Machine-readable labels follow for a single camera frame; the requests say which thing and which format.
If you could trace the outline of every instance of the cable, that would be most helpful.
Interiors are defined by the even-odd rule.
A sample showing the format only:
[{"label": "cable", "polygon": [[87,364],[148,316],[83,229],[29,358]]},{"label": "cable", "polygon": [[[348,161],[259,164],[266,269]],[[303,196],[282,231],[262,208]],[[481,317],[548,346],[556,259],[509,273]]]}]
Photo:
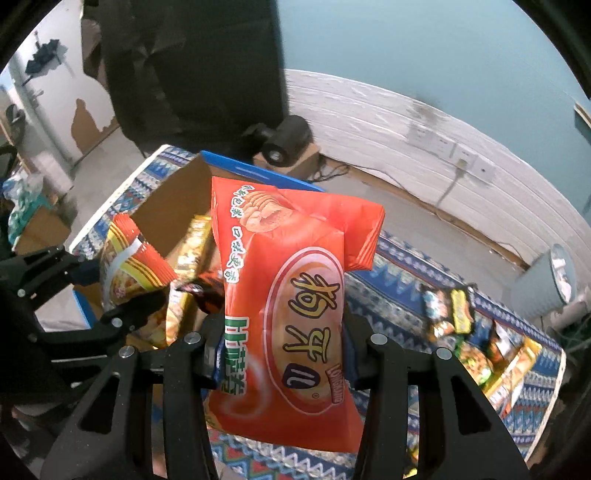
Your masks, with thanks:
[{"label": "cable", "polygon": [[466,174],[466,172],[464,170],[462,170],[460,167],[456,167],[456,178],[453,179],[453,181],[449,184],[449,187],[446,188],[446,191],[443,192],[443,195],[441,195],[441,197],[439,197],[439,200],[436,202],[435,204],[435,211],[438,212],[439,211],[439,206],[441,205],[442,201],[445,199],[445,197],[447,197],[449,195],[449,193],[453,190],[453,188],[457,185],[457,182]]},{"label": "cable", "polygon": [[[355,163],[351,163],[351,162],[347,162],[346,164],[347,164],[347,165],[349,165],[349,166],[351,166],[351,167],[364,168],[364,169],[367,169],[367,170],[378,171],[378,172],[380,172],[381,174],[383,174],[383,175],[386,175],[386,176],[387,176],[387,177],[388,177],[390,180],[392,180],[392,181],[393,181],[393,182],[394,182],[396,185],[398,185],[398,187],[400,187],[402,190],[404,190],[404,191],[405,191],[405,192],[407,192],[408,194],[412,195],[413,197],[416,197],[416,195],[415,195],[415,194],[413,194],[413,193],[412,193],[410,190],[408,190],[408,189],[407,189],[407,188],[406,188],[404,185],[402,185],[402,183],[400,183],[400,182],[398,181],[398,179],[396,179],[396,178],[394,178],[393,176],[391,176],[391,175],[390,175],[390,174],[389,174],[387,171],[385,171],[385,170],[381,170],[380,168],[376,168],[375,166],[357,165],[357,164],[355,164]],[[465,235],[467,235],[467,236],[469,236],[469,237],[472,237],[472,238],[473,238],[474,240],[476,240],[477,242],[479,242],[479,243],[481,243],[481,244],[483,244],[483,245],[486,245],[487,247],[490,247],[490,245],[487,245],[486,243],[484,243],[484,242],[483,242],[483,241],[482,241],[480,238],[478,238],[477,236],[474,236],[474,235],[472,235],[471,233],[469,233],[469,232],[466,232],[466,231],[465,231],[465,230],[463,230],[462,228],[460,228],[460,227],[458,227],[457,225],[455,225],[453,222],[451,222],[451,221],[449,221],[449,220],[445,220],[445,218],[442,218],[442,217],[439,215],[439,212],[440,212],[439,205],[440,205],[440,204],[441,204],[441,202],[442,202],[442,201],[445,199],[445,197],[446,197],[447,195],[449,195],[449,193],[450,193],[450,192],[453,190],[453,188],[454,188],[454,187],[457,185],[457,182],[459,181],[459,179],[461,179],[461,178],[462,178],[462,177],[463,177],[463,176],[466,174],[466,172],[465,172],[465,171],[464,171],[462,168],[456,167],[456,169],[457,169],[457,171],[462,171],[462,172],[463,172],[463,174],[462,174],[462,175],[459,175],[459,174],[456,172],[456,178],[455,178],[455,179],[453,179],[453,181],[450,183],[450,185],[447,187],[446,191],[445,191],[445,192],[443,193],[443,195],[442,195],[442,196],[439,198],[439,200],[437,201],[437,203],[436,203],[436,205],[435,205],[435,216],[436,216],[437,218],[439,218],[439,219],[440,219],[442,222],[445,222],[445,223],[447,223],[448,225],[451,225],[452,227],[454,227],[454,228],[458,229],[458,230],[459,230],[459,231],[461,231],[463,234],[465,234]],[[498,241],[496,241],[496,240],[493,240],[492,238],[491,238],[490,240],[491,240],[492,242],[496,243],[496,244],[499,244],[499,245],[508,245],[509,247],[511,247],[511,248],[514,250],[515,254],[516,254],[518,257],[519,257],[519,259],[520,259],[520,260],[521,260],[521,261],[522,261],[522,262],[523,262],[525,265],[527,265],[527,264],[528,264],[528,263],[527,263],[527,262],[524,260],[524,258],[521,256],[521,254],[519,253],[519,250],[517,250],[517,249],[516,249],[516,247],[514,247],[512,244],[510,244],[510,243],[508,243],[508,242],[498,242]]]},{"label": "cable", "polygon": [[322,170],[325,166],[326,158],[322,157],[318,164],[318,169],[314,172],[312,178],[308,180],[308,183],[319,183],[321,181],[335,179],[336,177],[342,177],[343,175],[347,175],[351,169],[349,165],[342,163],[341,165],[334,167],[329,173],[324,174]]}]

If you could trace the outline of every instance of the yellow snack bag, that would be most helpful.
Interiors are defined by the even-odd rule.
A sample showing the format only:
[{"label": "yellow snack bag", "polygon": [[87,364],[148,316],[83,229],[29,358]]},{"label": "yellow snack bag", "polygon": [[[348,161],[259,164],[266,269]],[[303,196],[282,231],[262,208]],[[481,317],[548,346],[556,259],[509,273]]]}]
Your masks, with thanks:
[{"label": "yellow snack bag", "polygon": [[166,310],[166,343],[170,345],[177,339],[183,316],[192,303],[192,295],[177,291],[183,283],[194,279],[202,269],[202,259],[206,254],[212,233],[212,218],[196,215],[191,220],[189,229],[178,253],[174,272],[178,279],[171,283],[168,309]]}]

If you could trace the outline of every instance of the patterned tablecloth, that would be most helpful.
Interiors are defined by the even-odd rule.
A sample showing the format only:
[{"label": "patterned tablecloth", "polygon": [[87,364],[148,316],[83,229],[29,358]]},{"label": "patterned tablecloth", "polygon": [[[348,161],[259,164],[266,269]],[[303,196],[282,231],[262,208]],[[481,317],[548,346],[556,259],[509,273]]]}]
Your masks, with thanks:
[{"label": "patterned tablecloth", "polygon": [[[109,224],[118,212],[133,212],[172,172],[195,155],[163,146],[144,162],[96,212],[70,246],[70,251],[94,257],[101,249]],[[405,242],[383,232],[372,271],[346,274],[346,295],[354,313],[365,316],[374,331],[405,348],[430,352],[424,340],[420,286],[457,286],[463,279]],[[522,456],[532,454],[548,422],[564,375],[566,357],[558,344],[482,293],[476,296],[476,321],[499,322],[543,346],[512,411],[503,419]],[[352,391],[361,416],[369,396]],[[409,446],[418,442],[418,392],[408,392]],[[214,455],[241,475],[256,480],[293,478],[351,478],[355,456],[271,445],[210,430]]]}]

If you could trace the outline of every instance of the floor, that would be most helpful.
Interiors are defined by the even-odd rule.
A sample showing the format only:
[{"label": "floor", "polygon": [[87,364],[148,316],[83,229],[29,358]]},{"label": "floor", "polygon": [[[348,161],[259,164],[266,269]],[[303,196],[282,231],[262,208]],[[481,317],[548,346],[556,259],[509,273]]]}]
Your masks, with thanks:
[{"label": "floor", "polygon": [[135,144],[118,128],[78,163],[74,169],[74,188],[66,196],[77,212],[66,245],[144,160]]},{"label": "floor", "polygon": [[[74,172],[74,188],[67,196],[67,202],[76,214],[66,245],[143,161],[144,157],[135,144],[118,129],[80,162]],[[517,267],[491,252],[486,245],[393,193],[371,187],[351,176],[333,178],[320,185],[331,193],[363,197],[384,205],[386,231],[443,263],[466,281],[477,283],[493,299],[500,300],[503,288],[520,274]],[[86,328],[71,290],[61,292],[37,314],[40,323],[48,330]],[[223,480],[241,478],[223,465],[218,468]]]}]

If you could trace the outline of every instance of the snack package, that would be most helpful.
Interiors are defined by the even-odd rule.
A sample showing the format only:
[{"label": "snack package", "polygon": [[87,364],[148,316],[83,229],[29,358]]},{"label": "snack package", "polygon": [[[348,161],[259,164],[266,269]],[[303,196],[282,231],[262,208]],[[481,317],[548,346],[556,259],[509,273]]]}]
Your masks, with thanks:
[{"label": "snack package", "polygon": [[[125,213],[115,215],[111,222],[99,268],[106,312],[138,295],[164,288],[177,277]],[[166,347],[165,308],[150,315],[147,324],[134,334],[156,347]]]},{"label": "snack package", "polygon": [[191,220],[187,234],[178,253],[174,272],[178,280],[171,283],[168,309],[166,310],[166,342],[168,345],[177,339],[182,327],[183,316],[191,305],[191,295],[178,291],[179,286],[199,273],[201,263],[210,243],[212,218],[196,215]]},{"label": "snack package", "polygon": [[180,284],[176,290],[191,294],[201,311],[217,313],[222,309],[225,298],[223,271],[215,268],[203,272],[191,281]]},{"label": "snack package", "polygon": [[494,322],[484,315],[477,315],[474,320],[472,333],[466,337],[466,341],[481,351],[486,352],[491,341],[491,331]]},{"label": "snack package", "polygon": [[342,372],[343,272],[370,270],[384,208],[212,179],[226,281],[225,380],[214,428],[278,445],[356,452],[363,425]]},{"label": "snack package", "polygon": [[491,341],[486,350],[486,356],[491,360],[495,369],[505,368],[517,354],[518,345],[513,343],[507,329],[495,322],[491,333]]},{"label": "snack package", "polygon": [[517,388],[525,374],[534,366],[540,350],[542,350],[542,346],[539,343],[525,338],[523,346],[507,368],[500,375],[491,377],[485,385],[484,395],[497,412],[506,407],[507,401],[511,399],[511,392]]},{"label": "snack package", "polygon": [[423,286],[425,315],[431,320],[427,339],[436,342],[452,333],[470,333],[474,323],[474,288],[430,288]]},{"label": "snack package", "polygon": [[492,364],[486,355],[467,342],[456,349],[458,360],[478,385],[484,385],[492,374]]}]

